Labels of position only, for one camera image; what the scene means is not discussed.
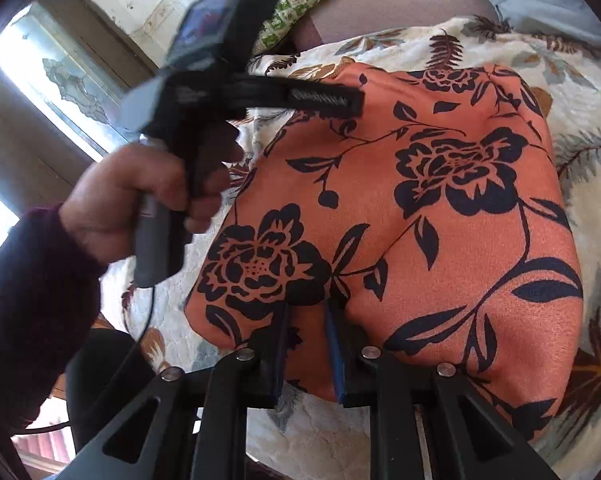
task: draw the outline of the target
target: triangular cutout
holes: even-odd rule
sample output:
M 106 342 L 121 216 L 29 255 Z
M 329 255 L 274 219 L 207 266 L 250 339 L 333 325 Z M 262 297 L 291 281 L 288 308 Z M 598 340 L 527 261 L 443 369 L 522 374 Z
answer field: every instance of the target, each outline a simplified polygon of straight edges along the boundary
M 138 462 L 157 408 L 157 399 L 145 402 L 105 443 L 103 453 L 130 464 Z
M 508 439 L 489 422 L 471 400 L 459 397 L 458 405 L 478 462 L 488 462 L 512 450 L 513 446 Z

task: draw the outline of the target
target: folded garment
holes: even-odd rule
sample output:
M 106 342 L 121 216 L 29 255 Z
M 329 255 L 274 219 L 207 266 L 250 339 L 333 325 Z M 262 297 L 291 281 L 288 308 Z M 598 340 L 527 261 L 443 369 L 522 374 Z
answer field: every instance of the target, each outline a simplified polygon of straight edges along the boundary
M 186 316 L 233 349 L 293 307 L 286 379 L 333 399 L 330 298 L 407 362 L 452 362 L 527 439 L 565 392 L 583 287 L 552 145 L 509 68 L 349 64 L 361 118 L 297 112 L 245 179 Z

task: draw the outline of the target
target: device screen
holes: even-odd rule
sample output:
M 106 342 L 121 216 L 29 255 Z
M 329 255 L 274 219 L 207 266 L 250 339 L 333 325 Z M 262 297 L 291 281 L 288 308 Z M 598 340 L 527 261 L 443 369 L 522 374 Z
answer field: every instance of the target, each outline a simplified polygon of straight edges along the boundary
M 168 62 L 185 56 L 197 43 L 219 36 L 231 18 L 234 0 L 202 0 L 194 4 L 181 23 L 168 55 Z

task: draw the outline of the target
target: handheld device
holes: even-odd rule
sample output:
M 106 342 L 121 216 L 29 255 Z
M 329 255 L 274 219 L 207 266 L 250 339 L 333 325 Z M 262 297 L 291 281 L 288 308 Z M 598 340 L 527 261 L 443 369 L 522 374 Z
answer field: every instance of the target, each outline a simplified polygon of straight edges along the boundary
M 127 129 L 141 133 L 141 142 L 184 160 L 191 198 L 202 194 L 205 177 L 236 140 L 235 128 L 211 128 L 213 124 L 242 118 L 247 107 L 316 110 L 341 118 L 361 113 L 358 89 L 245 73 L 258 32 L 277 1 L 195 2 L 165 67 L 123 101 Z M 183 267 L 184 246 L 191 241 L 184 219 L 185 213 L 144 197 L 135 239 L 137 286 L 154 286 Z

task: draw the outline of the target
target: hand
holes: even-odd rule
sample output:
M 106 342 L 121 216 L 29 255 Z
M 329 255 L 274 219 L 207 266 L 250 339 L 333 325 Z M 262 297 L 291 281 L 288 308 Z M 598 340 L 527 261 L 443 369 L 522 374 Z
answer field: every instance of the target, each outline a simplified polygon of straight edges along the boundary
M 242 148 L 234 143 L 223 160 L 240 162 L 243 156 Z M 130 144 L 85 172 L 61 206 L 60 222 L 88 254 L 106 265 L 133 254 L 142 192 L 155 195 L 174 211 L 187 211 L 187 230 L 203 233 L 220 209 L 220 193 L 230 183 L 229 170 L 220 165 L 205 180 L 204 196 L 189 202 L 180 158 L 141 144 Z

